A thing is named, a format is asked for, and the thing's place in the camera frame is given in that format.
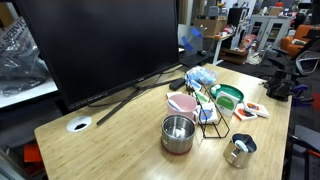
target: computer monitor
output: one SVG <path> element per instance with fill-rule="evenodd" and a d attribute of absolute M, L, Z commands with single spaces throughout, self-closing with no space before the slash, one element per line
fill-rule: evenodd
<path fill-rule="evenodd" d="M 173 0 L 17 0 L 70 110 L 178 64 Z"/>

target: metal container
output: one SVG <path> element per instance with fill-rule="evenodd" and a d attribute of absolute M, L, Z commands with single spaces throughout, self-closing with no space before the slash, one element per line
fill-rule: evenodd
<path fill-rule="evenodd" d="M 232 166 L 245 168 L 256 150 L 257 146 L 250 135 L 234 134 L 224 150 L 223 156 Z"/>
<path fill-rule="evenodd" d="M 195 134 L 194 122 L 183 115 L 171 115 L 162 122 L 162 145 L 173 154 L 188 152 Z"/>

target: office chair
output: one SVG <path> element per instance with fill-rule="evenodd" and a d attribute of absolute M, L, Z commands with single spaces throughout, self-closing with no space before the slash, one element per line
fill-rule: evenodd
<path fill-rule="evenodd" d="M 301 98 L 303 91 L 307 90 L 306 85 L 297 81 L 299 77 L 309 76 L 317 67 L 320 58 L 320 37 L 310 40 L 301 51 L 290 60 L 286 57 L 286 51 L 273 49 L 278 52 L 280 57 L 267 58 L 273 65 L 278 67 L 273 76 L 264 84 L 267 88 L 267 96 L 280 100 L 288 101 L 288 96 L 293 95 L 293 105 L 299 106 L 303 103 L 313 101 L 312 98 Z"/>
<path fill-rule="evenodd" d="M 320 133 L 296 125 L 288 133 L 288 180 L 320 179 Z"/>

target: metal cup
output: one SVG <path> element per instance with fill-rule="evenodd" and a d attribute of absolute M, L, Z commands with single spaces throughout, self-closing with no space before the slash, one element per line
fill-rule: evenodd
<path fill-rule="evenodd" d="M 257 150 L 252 137 L 248 134 L 234 134 L 223 152 L 229 164 L 237 168 L 245 168 Z"/>

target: plastic bag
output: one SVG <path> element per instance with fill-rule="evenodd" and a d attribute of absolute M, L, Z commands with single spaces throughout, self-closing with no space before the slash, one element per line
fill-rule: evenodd
<path fill-rule="evenodd" d="M 218 78 L 218 73 L 210 69 L 196 66 L 189 71 L 184 76 L 186 81 L 195 80 L 203 84 L 213 84 Z"/>
<path fill-rule="evenodd" d="M 0 34 L 0 94 L 10 96 L 43 83 L 49 73 L 22 17 Z"/>

